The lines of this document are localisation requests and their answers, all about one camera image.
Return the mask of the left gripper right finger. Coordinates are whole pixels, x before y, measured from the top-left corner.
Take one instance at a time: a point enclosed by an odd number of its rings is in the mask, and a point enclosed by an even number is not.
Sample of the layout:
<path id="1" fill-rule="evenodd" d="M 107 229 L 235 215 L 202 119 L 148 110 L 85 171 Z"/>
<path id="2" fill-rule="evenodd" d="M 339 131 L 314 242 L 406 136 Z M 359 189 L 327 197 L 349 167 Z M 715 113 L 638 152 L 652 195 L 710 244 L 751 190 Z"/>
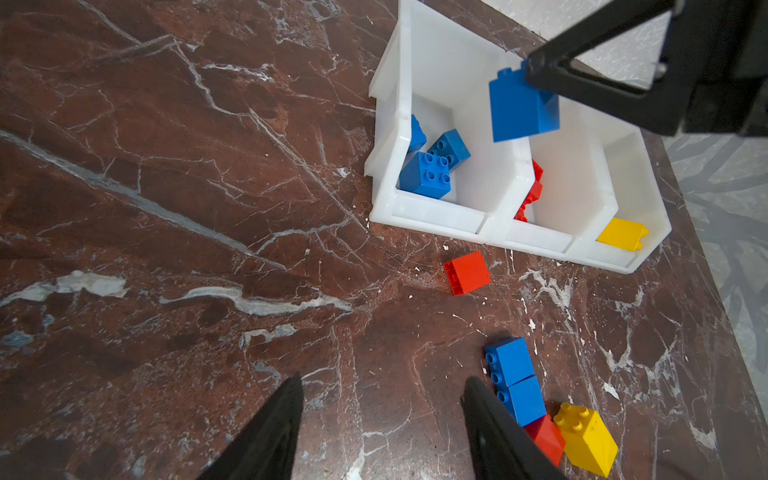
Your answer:
<path id="1" fill-rule="evenodd" d="M 566 478 L 480 378 L 466 380 L 461 405 L 477 479 Z"/>

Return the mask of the small blue lego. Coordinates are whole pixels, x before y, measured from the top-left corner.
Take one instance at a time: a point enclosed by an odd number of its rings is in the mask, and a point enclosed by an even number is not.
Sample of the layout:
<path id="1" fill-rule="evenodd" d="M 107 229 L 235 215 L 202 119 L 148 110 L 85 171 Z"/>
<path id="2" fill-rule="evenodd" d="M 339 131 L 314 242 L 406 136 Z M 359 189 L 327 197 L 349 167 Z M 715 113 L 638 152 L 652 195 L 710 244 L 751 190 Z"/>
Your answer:
<path id="1" fill-rule="evenodd" d="M 411 140 L 407 152 L 412 153 L 419 151 L 426 142 L 427 137 L 420 126 L 420 122 L 415 115 L 411 115 Z"/>

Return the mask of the long red lego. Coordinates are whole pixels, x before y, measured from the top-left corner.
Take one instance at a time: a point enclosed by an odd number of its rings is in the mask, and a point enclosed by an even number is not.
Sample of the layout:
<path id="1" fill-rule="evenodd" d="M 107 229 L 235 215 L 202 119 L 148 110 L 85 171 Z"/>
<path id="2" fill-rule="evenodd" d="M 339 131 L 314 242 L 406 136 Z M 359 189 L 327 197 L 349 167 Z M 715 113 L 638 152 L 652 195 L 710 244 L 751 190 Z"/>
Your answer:
<path id="1" fill-rule="evenodd" d="M 529 190 L 527 196 L 525 197 L 523 203 L 521 204 L 520 208 L 518 209 L 517 213 L 514 216 L 515 220 L 522 221 L 522 222 L 528 222 L 528 219 L 525 216 L 526 213 L 526 207 L 540 199 L 543 185 L 541 183 L 542 176 L 543 176 L 543 169 L 538 165 L 538 163 L 533 160 L 533 171 L 534 171 L 534 183 Z"/>

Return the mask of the narrow yellow lego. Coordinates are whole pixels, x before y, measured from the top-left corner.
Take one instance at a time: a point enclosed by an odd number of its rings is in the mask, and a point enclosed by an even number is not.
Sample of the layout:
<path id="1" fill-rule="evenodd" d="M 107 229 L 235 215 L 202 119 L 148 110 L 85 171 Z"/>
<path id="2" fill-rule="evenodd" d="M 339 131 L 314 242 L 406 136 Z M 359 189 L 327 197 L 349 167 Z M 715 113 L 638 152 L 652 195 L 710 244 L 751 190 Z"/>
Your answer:
<path id="1" fill-rule="evenodd" d="M 636 252 L 643 248 L 642 240 L 649 234 L 641 223 L 613 218 L 597 241 L 622 250 Z"/>

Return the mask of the small red lego top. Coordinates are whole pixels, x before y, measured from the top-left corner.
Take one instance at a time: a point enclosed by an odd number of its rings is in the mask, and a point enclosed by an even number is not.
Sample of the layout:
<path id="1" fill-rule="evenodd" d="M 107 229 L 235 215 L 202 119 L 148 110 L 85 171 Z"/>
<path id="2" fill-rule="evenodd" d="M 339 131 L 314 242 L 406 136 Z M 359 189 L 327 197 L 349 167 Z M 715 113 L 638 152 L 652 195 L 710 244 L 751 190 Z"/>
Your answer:
<path id="1" fill-rule="evenodd" d="M 454 296 L 465 295 L 491 283 L 490 272 L 480 252 L 472 252 L 444 264 Z"/>

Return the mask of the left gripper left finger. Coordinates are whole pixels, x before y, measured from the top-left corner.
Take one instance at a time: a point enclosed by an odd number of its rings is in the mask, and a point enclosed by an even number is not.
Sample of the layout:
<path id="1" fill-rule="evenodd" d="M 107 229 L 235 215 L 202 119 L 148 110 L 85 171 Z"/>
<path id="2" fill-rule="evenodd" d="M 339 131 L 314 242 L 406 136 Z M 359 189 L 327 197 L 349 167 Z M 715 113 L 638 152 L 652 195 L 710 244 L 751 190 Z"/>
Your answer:
<path id="1" fill-rule="evenodd" d="M 201 479 L 290 479 L 296 456 L 303 387 L 296 373 L 261 409 L 209 467 Z"/>

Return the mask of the blue lego stack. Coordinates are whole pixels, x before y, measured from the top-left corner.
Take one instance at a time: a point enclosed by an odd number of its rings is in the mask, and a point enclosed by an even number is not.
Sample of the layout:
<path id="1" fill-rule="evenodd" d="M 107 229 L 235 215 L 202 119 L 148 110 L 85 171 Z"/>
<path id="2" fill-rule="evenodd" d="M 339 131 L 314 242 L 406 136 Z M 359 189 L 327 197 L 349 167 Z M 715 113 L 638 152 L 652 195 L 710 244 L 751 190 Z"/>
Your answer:
<path id="1" fill-rule="evenodd" d="M 496 396 L 517 423 L 525 427 L 543 417 L 546 407 L 525 340 L 511 337 L 484 353 Z"/>

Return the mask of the blue lego placed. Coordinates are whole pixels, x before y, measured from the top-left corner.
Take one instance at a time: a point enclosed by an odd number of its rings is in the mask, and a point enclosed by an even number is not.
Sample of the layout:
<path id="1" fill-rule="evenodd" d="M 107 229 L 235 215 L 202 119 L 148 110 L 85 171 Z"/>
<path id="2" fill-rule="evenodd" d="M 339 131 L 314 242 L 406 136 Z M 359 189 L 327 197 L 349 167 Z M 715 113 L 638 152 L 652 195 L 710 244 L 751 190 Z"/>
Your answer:
<path id="1" fill-rule="evenodd" d="M 451 191 L 449 159 L 416 152 L 399 175 L 399 189 L 434 199 L 443 198 Z"/>

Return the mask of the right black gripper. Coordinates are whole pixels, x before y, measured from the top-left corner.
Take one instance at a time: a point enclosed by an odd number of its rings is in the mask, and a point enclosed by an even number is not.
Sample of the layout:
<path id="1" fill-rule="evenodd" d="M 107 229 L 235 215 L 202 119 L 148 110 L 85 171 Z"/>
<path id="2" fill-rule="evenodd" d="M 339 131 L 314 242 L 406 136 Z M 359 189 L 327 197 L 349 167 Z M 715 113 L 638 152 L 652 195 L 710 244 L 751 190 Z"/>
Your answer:
<path id="1" fill-rule="evenodd" d="M 642 88 L 581 72 L 573 59 L 672 12 L 660 62 Z M 767 135 L 765 1 L 611 1 L 526 60 L 526 80 L 659 135 Z"/>

